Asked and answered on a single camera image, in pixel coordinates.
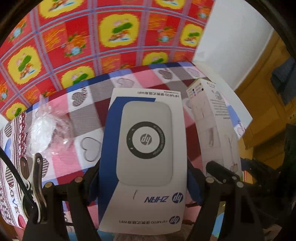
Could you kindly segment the long white carton box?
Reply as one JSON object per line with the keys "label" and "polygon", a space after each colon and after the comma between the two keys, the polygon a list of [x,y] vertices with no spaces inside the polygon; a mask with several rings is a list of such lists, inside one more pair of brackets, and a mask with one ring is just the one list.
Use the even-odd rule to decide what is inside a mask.
{"label": "long white carton box", "polygon": [[201,150],[203,173],[206,165],[214,161],[243,177],[238,150],[238,137],[216,84],[199,78],[187,89]]}

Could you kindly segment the clear plastic bag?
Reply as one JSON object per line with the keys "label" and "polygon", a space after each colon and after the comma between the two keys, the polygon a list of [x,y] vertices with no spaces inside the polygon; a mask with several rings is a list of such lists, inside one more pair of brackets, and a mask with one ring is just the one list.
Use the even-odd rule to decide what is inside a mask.
{"label": "clear plastic bag", "polygon": [[33,114],[28,130],[27,150],[33,155],[58,155],[65,153],[74,140],[74,128],[70,118],[52,107],[43,95]]}

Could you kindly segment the white HP product box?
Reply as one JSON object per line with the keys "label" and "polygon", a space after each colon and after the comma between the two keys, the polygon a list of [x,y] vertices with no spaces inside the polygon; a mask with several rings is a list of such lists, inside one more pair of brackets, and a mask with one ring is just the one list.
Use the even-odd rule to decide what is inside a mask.
{"label": "white HP product box", "polygon": [[186,186],[180,92],[115,88],[99,165],[99,229],[132,235],[178,232]]}

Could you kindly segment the red floral patterned sheet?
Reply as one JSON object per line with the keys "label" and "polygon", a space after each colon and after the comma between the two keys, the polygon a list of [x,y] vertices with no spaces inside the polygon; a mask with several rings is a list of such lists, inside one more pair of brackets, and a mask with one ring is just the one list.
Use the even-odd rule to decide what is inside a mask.
{"label": "red floral patterned sheet", "polygon": [[214,1],[1,1],[1,115],[114,70],[191,61]]}

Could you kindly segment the metal spring clip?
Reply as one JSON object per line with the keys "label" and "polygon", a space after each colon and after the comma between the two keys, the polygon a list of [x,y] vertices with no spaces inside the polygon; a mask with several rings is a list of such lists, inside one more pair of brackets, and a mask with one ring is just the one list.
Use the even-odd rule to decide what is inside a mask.
{"label": "metal spring clip", "polygon": [[42,193],[43,161],[42,155],[36,153],[29,170],[28,161],[24,157],[20,158],[20,176],[25,185],[25,192],[21,193],[22,208],[26,218],[29,218],[34,208],[37,209],[37,214],[33,218],[34,223],[41,223],[47,219],[47,204]]}

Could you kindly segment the plaid heart bed blanket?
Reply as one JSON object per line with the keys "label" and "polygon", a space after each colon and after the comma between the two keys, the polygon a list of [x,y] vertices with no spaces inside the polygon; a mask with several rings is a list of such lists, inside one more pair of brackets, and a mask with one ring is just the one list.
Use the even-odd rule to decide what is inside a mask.
{"label": "plaid heart bed blanket", "polygon": [[[198,136],[186,90],[198,78],[206,77],[191,62],[172,62],[133,67],[83,80],[46,98],[48,103],[66,114],[74,128],[74,142],[68,152],[47,157],[44,161],[42,181],[54,184],[70,182],[84,174],[100,157],[100,147],[107,110],[114,87],[174,90],[181,93],[187,137],[187,154],[193,164],[201,168]],[[1,148],[20,171],[18,161],[27,154],[27,133],[38,103],[22,112],[1,128]],[[233,125],[238,136],[245,132],[236,114]],[[24,229],[27,218],[21,209],[21,191],[9,168],[1,160],[1,216],[12,226]]]}

